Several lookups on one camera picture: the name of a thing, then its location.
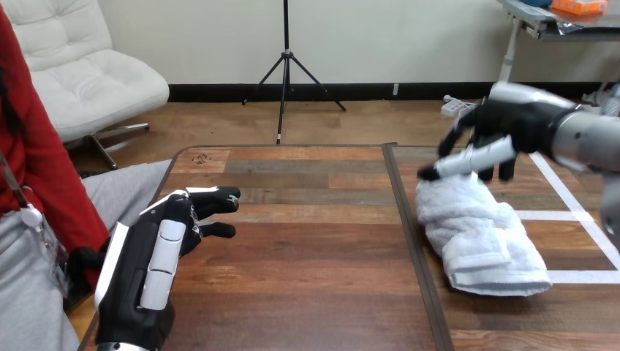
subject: wooden table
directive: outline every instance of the wooden table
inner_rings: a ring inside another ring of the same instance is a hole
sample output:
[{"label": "wooden table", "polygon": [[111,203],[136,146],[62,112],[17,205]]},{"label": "wooden table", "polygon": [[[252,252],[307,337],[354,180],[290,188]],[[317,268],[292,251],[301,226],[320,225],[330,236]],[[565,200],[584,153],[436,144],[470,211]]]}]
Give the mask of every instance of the wooden table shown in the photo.
[{"label": "wooden table", "polygon": [[[238,213],[217,216],[237,236],[208,238],[181,261],[165,351],[616,349],[618,284],[555,284],[532,298],[447,286],[413,216],[415,172],[434,157],[393,144],[180,152],[158,194],[221,185],[242,195]],[[528,157],[511,185],[490,188],[520,211],[567,211]],[[550,270],[616,270],[580,222],[524,224]]]}]

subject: white towel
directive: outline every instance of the white towel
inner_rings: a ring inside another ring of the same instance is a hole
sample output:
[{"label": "white towel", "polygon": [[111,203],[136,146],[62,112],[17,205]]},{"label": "white towel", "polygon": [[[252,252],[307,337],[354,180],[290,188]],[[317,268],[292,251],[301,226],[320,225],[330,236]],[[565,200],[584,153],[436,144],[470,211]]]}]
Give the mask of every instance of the white towel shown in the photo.
[{"label": "white towel", "polygon": [[417,186],[417,217],[456,289],[530,296],[551,287],[547,267],[515,210],[475,173]]}]

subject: wrist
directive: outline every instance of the wrist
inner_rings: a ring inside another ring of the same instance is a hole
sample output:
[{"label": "wrist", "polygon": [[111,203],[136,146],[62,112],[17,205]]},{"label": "wrist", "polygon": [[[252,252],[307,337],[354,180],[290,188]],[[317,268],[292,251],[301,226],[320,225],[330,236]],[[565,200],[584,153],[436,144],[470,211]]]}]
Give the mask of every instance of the wrist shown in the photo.
[{"label": "wrist", "polygon": [[104,342],[97,345],[97,351],[150,351],[143,347],[123,342]]}]

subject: robotic arm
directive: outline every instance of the robotic arm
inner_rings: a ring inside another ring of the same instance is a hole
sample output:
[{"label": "robotic arm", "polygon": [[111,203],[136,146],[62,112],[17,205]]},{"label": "robotic arm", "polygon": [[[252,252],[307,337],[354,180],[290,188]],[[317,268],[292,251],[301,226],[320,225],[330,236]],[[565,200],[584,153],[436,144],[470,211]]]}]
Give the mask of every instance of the robotic arm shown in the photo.
[{"label": "robotic arm", "polygon": [[[471,145],[449,155],[469,127],[473,128]],[[495,141],[480,143],[489,139]],[[605,181],[602,223],[609,239],[620,248],[620,118],[586,112],[546,91],[496,83],[482,105],[454,123],[439,146],[443,158],[422,168],[418,177],[434,181],[485,171],[496,164],[514,165],[520,152],[540,152],[573,170],[599,173]],[[512,174],[502,175],[501,165],[500,178],[511,179]]]},{"label": "robotic arm", "polygon": [[238,188],[176,190],[145,209],[137,223],[117,223],[95,291],[98,351],[159,351],[172,329],[169,300],[179,257],[203,237],[232,238],[235,228],[200,222],[235,212]]}]

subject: black tripod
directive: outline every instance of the black tripod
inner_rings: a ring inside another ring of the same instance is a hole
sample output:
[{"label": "black tripod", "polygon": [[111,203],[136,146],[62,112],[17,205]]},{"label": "black tripod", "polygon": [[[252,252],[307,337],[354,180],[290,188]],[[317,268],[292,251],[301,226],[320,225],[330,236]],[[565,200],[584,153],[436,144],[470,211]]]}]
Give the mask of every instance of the black tripod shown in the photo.
[{"label": "black tripod", "polygon": [[271,67],[267,75],[258,83],[256,88],[252,91],[252,93],[243,101],[243,105],[245,105],[252,95],[254,95],[260,86],[269,78],[271,73],[276,70],[277,66],[280,65],[280,62],[284,61],[284,78],[282,79],[282,99],[280,100],[280,119],[278,122],[278,138],[276,140],[276,144],[280,144],[281,136],[282,136],[282,116],[284,115],[284,104],[287,101],[287,95],[290,93],[289,89],[291,88],[290,83],[290,60],[293,60],[307,75],[310,77],[321,90],[321,93],[327,100],[333,100],[343,111],[347,109],[340,103],[340,101],[336,101],[332,96],[328,93],[327,89],[319,82],[311,73],[308,71],[300,62],[293,56],[291,50],[289,49],[289,2],[288,0],[284,0],[284,52],[280,56],[280,59],[276,62],[276,64]]}]

